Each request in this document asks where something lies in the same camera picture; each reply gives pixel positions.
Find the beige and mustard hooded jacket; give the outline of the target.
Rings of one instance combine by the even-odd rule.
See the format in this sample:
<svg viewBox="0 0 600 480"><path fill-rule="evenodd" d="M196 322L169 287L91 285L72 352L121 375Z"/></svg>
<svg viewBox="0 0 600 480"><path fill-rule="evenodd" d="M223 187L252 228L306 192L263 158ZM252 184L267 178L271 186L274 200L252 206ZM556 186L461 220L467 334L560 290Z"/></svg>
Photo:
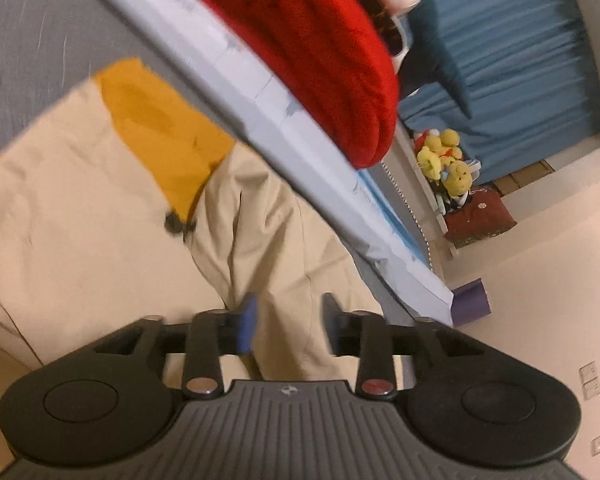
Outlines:
<svg viewBox="0 0 600 480"><path fill-rule="evenodd" d="M157 315L258 296L226 379L353 380L324 294L379 312L323 217L248 145L135 58L87 78L0 151L0 396L40 367ZM0 467L10 459L0 433Z"/></svg>

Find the light blue folded sheet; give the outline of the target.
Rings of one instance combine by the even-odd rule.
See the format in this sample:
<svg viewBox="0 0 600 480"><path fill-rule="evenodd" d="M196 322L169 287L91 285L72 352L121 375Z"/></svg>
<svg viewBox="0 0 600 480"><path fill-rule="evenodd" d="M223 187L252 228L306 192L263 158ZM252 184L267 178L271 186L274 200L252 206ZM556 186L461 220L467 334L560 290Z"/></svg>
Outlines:
<svg viewBox="0 0 600 480"><path fill-rule="evenodd" d="M202 0L106 0L236 134L334 226L415 314L451 324L453 294L385 168L356 171L260 58Z"/></svg>

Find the yellow bear plush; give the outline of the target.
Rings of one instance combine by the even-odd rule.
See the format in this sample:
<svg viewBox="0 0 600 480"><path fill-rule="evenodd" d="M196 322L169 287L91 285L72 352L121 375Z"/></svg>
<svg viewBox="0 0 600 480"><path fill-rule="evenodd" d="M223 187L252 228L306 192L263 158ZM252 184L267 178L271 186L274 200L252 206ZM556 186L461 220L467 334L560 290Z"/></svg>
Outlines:
<svg viewBox="0 0 600 480"><path fill-rule="evenodd" d="M472 185L472 175L466 162L453 160L442 172L442 185L452 197L468 192Z"/></svg>

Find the teal shark plush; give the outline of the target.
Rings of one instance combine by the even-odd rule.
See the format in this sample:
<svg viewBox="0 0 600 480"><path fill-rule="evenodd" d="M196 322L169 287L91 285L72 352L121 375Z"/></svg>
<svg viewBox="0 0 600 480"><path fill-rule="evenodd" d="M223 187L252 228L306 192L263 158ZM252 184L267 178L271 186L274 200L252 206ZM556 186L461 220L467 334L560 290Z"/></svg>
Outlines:
<svg viewBox="0 0 600 480"><path fill-rule="evenodd" d="M411 47L401 62L398 78L400 98L426 84L440 84L467 118L472 117L465 79L441 37L436 0L420 0L406 14Z"/></svg>

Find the red folded blanket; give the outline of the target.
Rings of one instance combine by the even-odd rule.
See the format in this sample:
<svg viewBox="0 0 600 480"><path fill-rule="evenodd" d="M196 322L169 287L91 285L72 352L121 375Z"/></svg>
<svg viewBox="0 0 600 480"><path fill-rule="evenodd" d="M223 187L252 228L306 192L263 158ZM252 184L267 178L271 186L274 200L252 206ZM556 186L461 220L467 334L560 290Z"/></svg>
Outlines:
<svg viewBox="0 0 600 480"><path fill-rule="evenodd" d="M390 54L356 0L202 0L234 30L356 169L376 165L396 130Z"/></svg>

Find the blue curtain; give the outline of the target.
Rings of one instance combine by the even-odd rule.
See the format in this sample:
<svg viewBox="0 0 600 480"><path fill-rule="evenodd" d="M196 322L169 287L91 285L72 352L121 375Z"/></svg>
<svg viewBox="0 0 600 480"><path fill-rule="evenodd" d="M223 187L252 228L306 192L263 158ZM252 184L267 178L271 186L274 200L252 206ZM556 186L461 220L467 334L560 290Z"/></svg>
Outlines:
<svg viewBox="0 0 600 480"><path fill-rule="evenodd" d="M432 1L472 115L428 84L401 102L405 127L457 131L483 182L600 133L600 78L577 0Z"/></svg>

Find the grey quilted mattress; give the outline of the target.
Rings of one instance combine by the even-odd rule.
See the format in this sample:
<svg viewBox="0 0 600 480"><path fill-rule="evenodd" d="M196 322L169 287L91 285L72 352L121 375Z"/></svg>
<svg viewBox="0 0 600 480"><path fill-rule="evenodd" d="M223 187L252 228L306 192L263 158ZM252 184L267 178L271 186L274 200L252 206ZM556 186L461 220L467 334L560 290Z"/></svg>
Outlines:
<svg viewBox="0 0 600 480"><path fill-rule="evenodd" d="M120 58L145 62L240 139L106 0L0 0L0 149L75 84Z"/></svg>

